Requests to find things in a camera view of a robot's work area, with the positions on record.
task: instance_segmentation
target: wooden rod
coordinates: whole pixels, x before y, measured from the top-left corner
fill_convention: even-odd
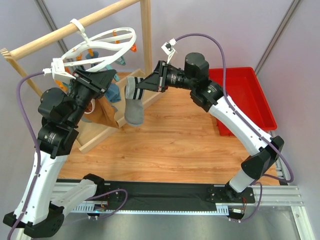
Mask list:
[[[120,0],[118,2],[115,2],[105,8],[100,9],[99,11],[96,11],[88,16],[85,16],[81,19],[79,19],[79,22],[84,26],[87,27],[91,24],[94,24],[101,19],[104,19],[112,14],[115,14],[122,9],[125,9],[135,3],[139,2],[139,0]],[[12,50],[11,56],[17,61],[19,59],[22,59],[52,43],[55,43],[56,41],[63,39],[73,33],[78,31],[77,27],[70,23],[66,26],[63,26],[59,28],[58,30],[55,30],[53,32],[48,33],[47,35],[44,35],[34,41],[31,41],[21,47],[18,47],[14,50]]]
[[[148,76],[153,71],[150,0],[141,0],[140,7],[141,7],[144,72],[145,72],[145,75]]]
[[[3,57],[5,58],[5,60],[11,64],[11,66],[18,72],[18,74],[20,74],[21,77],[26,77],[28,76],[28,74],[26,73],[26,71],[22,68],[22,66],[20,66],[20,64],[15,60],[14,57],[12,57],[12,55],[10,54],[10,52],[3,48],[0,50],[0,53],[3,55]],[[42,95],[42,91],[41,89],[36,85],[36,83],[34,81],[32,81],[30,78],[26,80],[26,82],[29,84],[29,86],[36,92],[36,94],[39,95],[39,97],[41,97]]]

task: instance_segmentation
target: wooden frame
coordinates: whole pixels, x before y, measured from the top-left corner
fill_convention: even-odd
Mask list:
[[[150,10],[150,0],[120,0],[116,3],[113,3],[105,8],[102,8],[88,16],[85,16],[78,21],[84,26],[87,27],[91,24],[94,24],[114,13],[117,13],[135,3],[140,2],[141,9],[141,25],[142,25],[142,40],[143,40],[143,55],[144,55],[144,73],[138,69],[134,71],[131,75],[136,77],[144,77],[145,74],[148,75],[152,72],[152,46],[151,46],[151,10]],[[26,71],[19,65],[18,60],[40,50],[44,47],[55,43],[62,38],[65,38],[75,32],[77,32],[77,27],[70,23],[64,27],[61,27],[53,32],[48,33],[34,41],[31,41],[21,47],[18,47],[12,51],[7,49],[2,49],[0,53],[4,58],[12,65],[12,67],[22,76],[26,77],[28,74]],[[39,95],[42,95],[40,88],[31,80],[28,79],[27,83],[30,87]],[[122,79],[118,83],[121,92],[125,86],[125,80]],[[157,101],[163,96],[163,94],[156,92],[148,92],[143,98],[143,105],[145,108],[150,106],[152,103]],[[118,121],[119,127],[122,127],[126,121],[124,119],[124,102],[116,104],[118,112],[115,115],[115,120]],[[112,133],[114,133],[117,128],[107,127],[101,124],[87,123],[81,121],[79,123],[79,135],[75,144],[83,153],[87,153],[94,146],[102,142]]]

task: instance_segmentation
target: white wall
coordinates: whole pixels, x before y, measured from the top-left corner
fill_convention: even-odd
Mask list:
[[[46,0],[58,27],[72,18],[80,19],[117,0]],[[292,0],[151,0],[153,66],[167,59],[161,46],[172,38],[188,33],[205,33],[216,38],[224,49],[229,67],[255,68]],[[126,66],[117,70],[144,68],[140,4],[136,3],[86,29],[88,36],[118,27],[132,27],[137,32],[137,51],[126,55]],[[69,48],[81,37],[65,39]],[[221,67],[219,50],[208,39],[190,37],[176,46],[178,56],[172,64],[184,66],[185,55],[204,53],[210,66]]]
[[[320,239],[319,9],[318,0],[302,1],[258,76],[316,239]]]
[[[33,0],[10,0],[0,7],[0,49],[13,50],[50,32]],[[61,52],[56,44],[19,61],[27,73],[50,66],[50,58]],[[7,239],[10,228],[2,223],[5,214],[18,205],[26,188],[34,161],[34,145],[16,101],[20,75],[0,56],[0,239]],[[50,78],[36,77],[42,90],[53,86]],[[22,86],[21,98],[36,132],[41,127],[39,97]]]

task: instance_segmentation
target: brown cloth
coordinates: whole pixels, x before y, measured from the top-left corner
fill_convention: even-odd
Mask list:
[[[116,110],[111,106],[108,99],[103,96],[95,100],[93,112],[85,114],[84,117],[96,124],[103,124],[113,128],[119,128],[118,122],[115,120]]]

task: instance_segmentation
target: gray floor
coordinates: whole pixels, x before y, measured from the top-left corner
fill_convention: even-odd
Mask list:
[[[247,213],[253,207],[247,207]],[[86,215],[72,213],[65,222]],[[224,216],[115,214],[63,226],[50,240],[299,240],[290,207],[260,207],[248,222]]]

